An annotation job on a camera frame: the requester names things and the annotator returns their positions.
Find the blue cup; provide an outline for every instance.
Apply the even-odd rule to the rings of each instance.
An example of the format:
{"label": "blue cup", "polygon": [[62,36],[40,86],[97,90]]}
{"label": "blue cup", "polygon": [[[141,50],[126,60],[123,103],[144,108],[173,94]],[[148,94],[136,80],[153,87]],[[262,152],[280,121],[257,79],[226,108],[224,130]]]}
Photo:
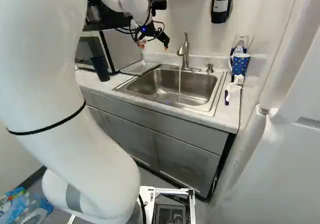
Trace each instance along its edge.
{"label": "blue cup", "polygon": [[249,54],[234,54],[229,57],[229,68],[232,72],[232,76],[234,75],[246,75],[246,70],[248,68],[249,60],[251,55]]}

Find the blue plastic bag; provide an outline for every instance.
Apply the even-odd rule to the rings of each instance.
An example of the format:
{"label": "blue plastic bag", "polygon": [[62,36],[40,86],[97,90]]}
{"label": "blue plastic bag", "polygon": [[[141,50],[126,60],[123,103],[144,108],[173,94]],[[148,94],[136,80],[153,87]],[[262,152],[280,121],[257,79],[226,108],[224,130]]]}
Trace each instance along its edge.
{"label": "blue plastic bag", "polygon": [[5,195],[11,207],[0,216],[0,224],[40,224],[54,209],[44,196],[30,193],[24,188],[17,188]]}

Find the stainless steel sink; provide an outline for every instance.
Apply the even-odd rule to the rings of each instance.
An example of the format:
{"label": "stainless steel sink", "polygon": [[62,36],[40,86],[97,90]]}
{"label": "stainless steel sink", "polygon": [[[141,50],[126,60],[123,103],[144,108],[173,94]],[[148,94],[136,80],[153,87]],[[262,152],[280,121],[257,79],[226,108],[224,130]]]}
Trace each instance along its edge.
{"label": "stainless steel sink", "polygon": [[134,77],[114,90],[158,103],[213,116],[226,71],[212,74],[182,70],[179,100],[179,69],[160,67]]}

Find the white refrigerator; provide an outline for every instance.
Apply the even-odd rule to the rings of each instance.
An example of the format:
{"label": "white refrigerator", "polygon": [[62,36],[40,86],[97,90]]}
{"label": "white refrigerator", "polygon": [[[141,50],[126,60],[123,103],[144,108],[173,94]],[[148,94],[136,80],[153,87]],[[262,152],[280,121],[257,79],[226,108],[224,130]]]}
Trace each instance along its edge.
{"label": "white refrigerator", "polygon": [[320,223],[320,0],[291,7],[207,223]]}

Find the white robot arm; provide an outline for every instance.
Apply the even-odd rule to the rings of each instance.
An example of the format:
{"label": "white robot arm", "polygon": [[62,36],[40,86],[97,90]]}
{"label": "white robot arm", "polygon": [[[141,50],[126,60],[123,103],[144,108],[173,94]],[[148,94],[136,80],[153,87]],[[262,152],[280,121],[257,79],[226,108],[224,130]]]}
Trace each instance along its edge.
{"label": "white robot arm", "polygon": [[[146,1],[104,3],[142,23]],[[53,204],[93,223],[124,224],[137,207],[140,175],[97,126],[75,80],[86,7],[87,0],[0,0],[0,119],[48,167],[43,189]]]}

